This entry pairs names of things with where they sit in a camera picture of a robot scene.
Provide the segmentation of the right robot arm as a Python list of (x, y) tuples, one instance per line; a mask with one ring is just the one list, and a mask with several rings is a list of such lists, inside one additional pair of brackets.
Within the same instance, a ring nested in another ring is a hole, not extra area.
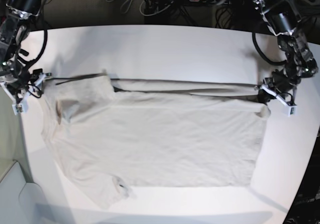
[(32, 60), (25, 60), (20, 55), (29, 53), (21, 48), (22, 41), (29, 35), (32, 19), (44, 20), (44, 5), (47, 0), (7, 0), (9, 10), (4, 22), (0, 25), (0, 84), (15, 104), (22, 102), (25, 95), (40, 98), (32, 93), (36, 88), (36, 80), (29, 73), (29, 69), (42, 57), (47, 41), (48, 29), (43, 27), (43, 43), (38, 56)]

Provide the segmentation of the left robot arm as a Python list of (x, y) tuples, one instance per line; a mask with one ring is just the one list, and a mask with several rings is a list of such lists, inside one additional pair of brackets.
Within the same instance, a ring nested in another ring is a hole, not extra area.
[(261, 24), (265, 23), (269, 31), (277, 37), (279, 49), (284, 52), (283, 61), (270, 60), (260, 49), (256, 32), (252, 32), (252, 41), (260, 57), (274, 67), (281, 67), (266, 77), (258, 87), (258, 99), (262, 103), (270, 100), (285, 101), (287, 105), (295, 104), (298, 85), (303, 79), (314, 77), (319, 69), (311, 52), (307, 37), (300, 27), (302, 16), (295, 0), (252, 0), (255, 9), (262, 16)]

